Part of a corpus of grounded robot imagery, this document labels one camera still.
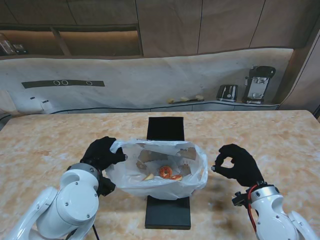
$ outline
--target marble countertop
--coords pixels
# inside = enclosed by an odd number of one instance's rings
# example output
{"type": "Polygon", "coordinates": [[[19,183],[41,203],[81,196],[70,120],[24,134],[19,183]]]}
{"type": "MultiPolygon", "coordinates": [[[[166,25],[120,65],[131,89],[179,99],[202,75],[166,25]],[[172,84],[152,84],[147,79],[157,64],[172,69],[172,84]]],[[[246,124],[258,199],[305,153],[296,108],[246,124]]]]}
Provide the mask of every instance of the marble countertop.
{"type": "MultiPolygon", "coordinates": [[[[184,117],[185,140],[200,146],[213,165],[218,150],[238,144],[253,155],[264,179],[284,195],[284,211],[303,215],[320,235],[320,124],[307,111],[143,112],[28,115],[0,131],[0,239],[41,190],[59,187],[95,139],[145,139],[148,117],[184,117]]],[[[146,198],[116,189],[99,198],[100,239],[255,240],[247,211],[235,207],[236,180],[209,172],[190,198],[191,230],[145,229],[146,198]]],[[[92,230],[87,240],[95,240],[92,230]]]]}

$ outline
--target black stand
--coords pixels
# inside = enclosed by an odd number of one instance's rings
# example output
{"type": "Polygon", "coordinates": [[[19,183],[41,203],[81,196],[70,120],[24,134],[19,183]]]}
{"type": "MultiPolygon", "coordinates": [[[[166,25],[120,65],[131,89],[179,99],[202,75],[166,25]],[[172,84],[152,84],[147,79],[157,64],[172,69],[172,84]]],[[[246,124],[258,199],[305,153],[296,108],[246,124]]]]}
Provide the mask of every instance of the black stand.
{"type": "MultiPolygon", "coordinates": [[[[146,138],[157,141],[184,141],[184,118],[150,117],[146,138]]],[[[190,198],[160,200],[148,196],[144,225],[146,229],[189,230],[190,198]]]]}

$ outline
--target white plastic bag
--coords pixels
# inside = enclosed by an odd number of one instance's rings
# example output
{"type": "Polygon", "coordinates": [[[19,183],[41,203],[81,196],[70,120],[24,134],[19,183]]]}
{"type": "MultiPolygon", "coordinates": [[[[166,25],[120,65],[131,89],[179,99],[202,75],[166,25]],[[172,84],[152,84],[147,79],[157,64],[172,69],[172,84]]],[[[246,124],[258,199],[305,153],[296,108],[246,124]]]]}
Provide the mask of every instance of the white plastic bag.
{"type": "Polygon", "coordinates": [[[150,195],[157,199],[176,200],[191,196],[206,186],[208,162],[206,154],[188,141],[115,141],[110,151],[122,148],[128,156],[124,162],[109,166],[105,171],[110,180],[124,192],[135,196],[150,195]],[[169,166],[172,175],[183,175],[181,181],[164,179],[159,169],[169,166]],[[143,180],[149,174],[152,180],[143,180]]]}

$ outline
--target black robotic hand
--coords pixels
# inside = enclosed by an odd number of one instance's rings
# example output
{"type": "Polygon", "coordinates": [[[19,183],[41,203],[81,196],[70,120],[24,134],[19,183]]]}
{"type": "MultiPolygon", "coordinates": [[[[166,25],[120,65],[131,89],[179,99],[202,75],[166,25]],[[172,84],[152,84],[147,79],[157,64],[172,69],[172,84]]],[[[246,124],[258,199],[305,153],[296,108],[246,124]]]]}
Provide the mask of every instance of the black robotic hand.
{"type": "Polygon", "coordinates": [[[95,140],[85,151],[80,163],[89,164],[97,170],[103,171],[111,164],[125,161],[126,155],[123,153],[122,148],[119,148],[116,153],[110,151],[110,147],[115,140],[114,137],[108,136],[95,140]]]}
{"type": "Polygon", "coordinates": [[[251,187],[258,181],[264,181],[256,161],[244,148],[229,144],[221,147],[219,152],[215,165],[211,168],[214,172],[228,179],[236,179],[243,187],[251,187]],[[232,158],[232,168],[221,166],[227,157],[232,158]]]}

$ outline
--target table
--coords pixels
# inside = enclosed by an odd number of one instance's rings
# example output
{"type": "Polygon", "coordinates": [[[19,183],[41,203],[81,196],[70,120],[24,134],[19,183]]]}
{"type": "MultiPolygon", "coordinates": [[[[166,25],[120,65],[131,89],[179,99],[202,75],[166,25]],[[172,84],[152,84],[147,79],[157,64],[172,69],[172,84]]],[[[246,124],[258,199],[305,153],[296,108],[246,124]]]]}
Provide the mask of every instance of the table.
{"type": "MultiPolygon", "coordinates": [[[[148,117],[184,117],[186,141],[214,163],[218,150],[235,143],[250,152],[264,176],[284,196],[284,211],[297,211],[320,235],[320,124],[299,111],[143,112],[28,115],[11,119],[0,132],[0,239],[37,195],[59,187],[95,139],[145,139],[148,117]]],[[[231,199],[244,191],[235,180],[209,172],[204,189],[190,198],[191,230],[145,229],[146,198],[116,189],[99,198],[95,226],[108,240],[255,240],[247,211],[231,199]]],[[[94,240],[92,230],[86,240],[94,240]]]]}

